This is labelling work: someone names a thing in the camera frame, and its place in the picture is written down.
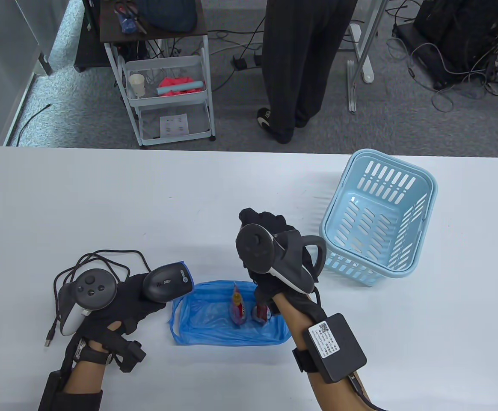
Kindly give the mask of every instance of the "pink cloth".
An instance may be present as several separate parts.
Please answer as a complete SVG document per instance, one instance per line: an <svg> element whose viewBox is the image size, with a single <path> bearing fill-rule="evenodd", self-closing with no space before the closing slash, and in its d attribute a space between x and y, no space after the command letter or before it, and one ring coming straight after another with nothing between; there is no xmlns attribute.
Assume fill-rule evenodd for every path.
<svg viewBox="0 0 498 411"><path fill-rule="evenodd" d="M170 87L170 86L176 86L178 84L186 84L193 82L195 82L195 80L192 77L178 77L178 78L166 77L161 81L159 87ZM201 92L201 91L203 91L202 88L194 88L193 90L185 90L184 92L167 92L164 95L172 96L177 94L188 94L189 92Z"/></svg>

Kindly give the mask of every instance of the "black glove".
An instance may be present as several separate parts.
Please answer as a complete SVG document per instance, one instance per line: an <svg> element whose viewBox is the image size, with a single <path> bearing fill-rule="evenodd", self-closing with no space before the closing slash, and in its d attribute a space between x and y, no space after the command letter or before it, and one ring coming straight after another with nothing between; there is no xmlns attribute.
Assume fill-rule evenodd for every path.
<svg viewBox="0 0 498 411"><path fill-rule="evenodd" d="M258 224L267 229L268 232L270 232L270 234L272 235L295 229L292 225L288 225L286 223L285 217L283 217L282 215L274 215L266 211L259 214L252 208L246 208L245 210L242 210L239 218L242 227L247 224ZM314 272L314 266L312 264L312 257L310 256L310 253L308 253L306 247L302 249L302 264L312 275L312 277L314 278L314 282L317 282L317 276ZM283 293L288 301L299 311L301 311L302 313L306 313L316 322L321 321L323 317L321 315L321 312L323 310L321 309L321 307L319 307L321 305L320 303L317 304L317 307L319 307L319 313L315 313L316 304L308 299L306 295L300 294L299 292L293 290L287 284L271 274L258 274L251 270L247 271L249 272L249 276L251 277L253 282L257 284L257 289L255 290L255 298L257 299L257 302L268 305L272 313L276 315L279 314L278 307L273 302L272 297Z"/></svg>
<svg viewBox="0 0 498 411"><path fill-rule="evenodd" d="M129 335L137 329L139 321L164 308L165 304L155 303L143 295L142 286L146 276L137 274L118 283L116 297L110 305L88 315L77 333L100 343L96 337L114 321L121 321L122 326L116 332Z"/></svg>
<svg viewBox="0 0 498 411"><path fill-rule="evenodd" d="M73 336L73 340L83 337L97 341L110 352L121 356L122 362L116 357L115 359L120 365L120 370L124 372L130 372L146 354L141 350L138 341L127 341L122 334L133 333L139 321L165 307L164 303L155 303L143 295L142 284L145 276L147 275L137 274L118 283L118 291L112 303L88 315ZM111 331L108 326L114 321L121 321L122 326L116 331Z"/></svg>

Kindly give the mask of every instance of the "snack bag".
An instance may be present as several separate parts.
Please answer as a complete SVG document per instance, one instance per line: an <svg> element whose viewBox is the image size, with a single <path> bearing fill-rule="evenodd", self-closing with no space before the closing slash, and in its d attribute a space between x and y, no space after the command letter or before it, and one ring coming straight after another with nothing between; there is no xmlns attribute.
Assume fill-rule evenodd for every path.
<svg viewBox="0 0 498 411"><path fill-rule="evenodd" d="M239 288L234 284L234 293L232 295L232 303L230 304L230 318L236 325L242 325L247 321L247 313L245 312L245 304L243 297L240 294Z"/></svg>
<svg viewBox="0 0 498 411"><path fill-rule="evenodd" d="M255 305L255 307L251 310L251 317L257 323L266 325L268 321L270 321L272 313L266 304L257 303L257 305Z"/></svg>

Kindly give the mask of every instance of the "forearm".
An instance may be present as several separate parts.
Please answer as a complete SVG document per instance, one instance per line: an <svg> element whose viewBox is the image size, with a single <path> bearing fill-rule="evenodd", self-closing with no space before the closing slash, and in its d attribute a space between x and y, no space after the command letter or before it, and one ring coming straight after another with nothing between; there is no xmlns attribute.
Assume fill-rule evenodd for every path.
<svg viewBox="0 0 498 411"><path fill-rule="evenodd" d="M90 341L89 346L96 351L106 352L102 345ZM67 394L97 394L101 391L106 366L81 361L76 364L65 385L63 392Z"/></svg>
<svg viewBox="0 0 498 411"><path fill-rule="evenodd" d="M283 294L274 297L274 303L283 315L290 333L293 335L296 348L306 350L302 332L314 325L312 320L296 310ZM336 384L326 384L318 372L309 373L308 378L317 402L323 411L368 411L370 410L353 391L350 382L345 378Z"/></svg>

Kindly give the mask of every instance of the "hand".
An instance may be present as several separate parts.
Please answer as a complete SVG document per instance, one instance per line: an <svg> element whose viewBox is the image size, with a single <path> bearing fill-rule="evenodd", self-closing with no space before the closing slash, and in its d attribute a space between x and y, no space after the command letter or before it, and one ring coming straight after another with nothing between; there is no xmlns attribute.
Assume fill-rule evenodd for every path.
<svg viewBox="0 0 498 411"><path fill-rule="evenodd" d="M259 214L252 208L242 210L239 218L242 227L247 224L258 224L267 229L270 234L278 234L295 229L293 226L286 223L285 218L282 215L274 215L268 212ZM313 273L312 259L310 253L306 250L306 247L302 250L302 263L310 273ZM257 289L255 290L257 301L267 304L273 313L277 313L278 310L275 307L272 298L280 293L290 292L290 287L271 274L258 274L251 270L248 270L248 272L251 279L257 284Z"/></svg>
<svg viewBox="0 0 498 411"><path fill-rule="evenodd" d="M139 321L164 308L165 304L155 303L143 296L142 284L145 276L146 274L137 274L118 283L118 292L112 303L86 317L77 334L93 341L98 340L107 328L118 334L131 334L137 329Z"/></svg>

